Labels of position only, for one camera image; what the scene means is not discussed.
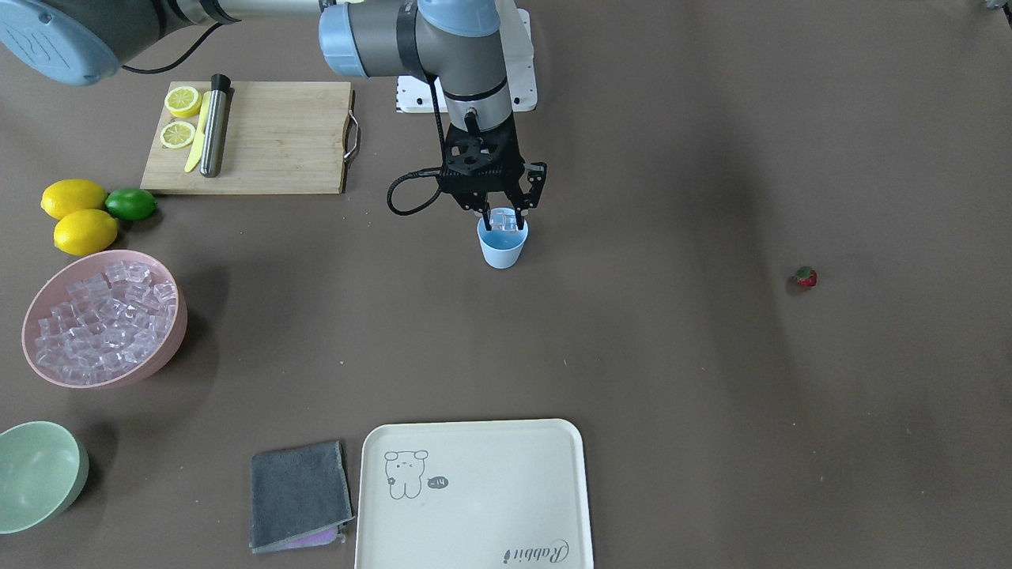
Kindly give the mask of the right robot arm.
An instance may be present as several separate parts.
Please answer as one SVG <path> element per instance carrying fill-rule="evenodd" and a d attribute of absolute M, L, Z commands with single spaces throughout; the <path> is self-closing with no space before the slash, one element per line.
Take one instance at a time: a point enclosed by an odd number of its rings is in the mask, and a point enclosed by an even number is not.
<path fill-rule="evenodd" d="M 4 1 L 2 43 L 28 67 L 66 85 L 93 85 L 189 26 L 209 30 L 270 16 L 318 16 L 327 65 L 347 77 L 410 75 L 441 91 L 451 118 L 440 136 L 441 194 L 483 220 L 506 195 L 515 226 L 541 201 L 546 163 L 522 159 L 493 1 Z"/>

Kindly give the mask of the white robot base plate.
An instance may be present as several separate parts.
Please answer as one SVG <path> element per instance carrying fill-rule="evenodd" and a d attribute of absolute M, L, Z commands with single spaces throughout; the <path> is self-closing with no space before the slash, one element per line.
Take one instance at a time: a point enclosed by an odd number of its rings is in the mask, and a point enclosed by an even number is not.
<path fill-rule="evenodd" d="M 538 104 L 538 86 L 534 68 L 534 37 L 531 15 L 515 1 L 496 1 L 500 18 L 501 43 L 508 75 L 511 107 L 515 112 L 533 111 Z M 395 111 L 427 113 L 432 111 L 431 89 L 423 80 L 400 76 L 395 87 Z"/>

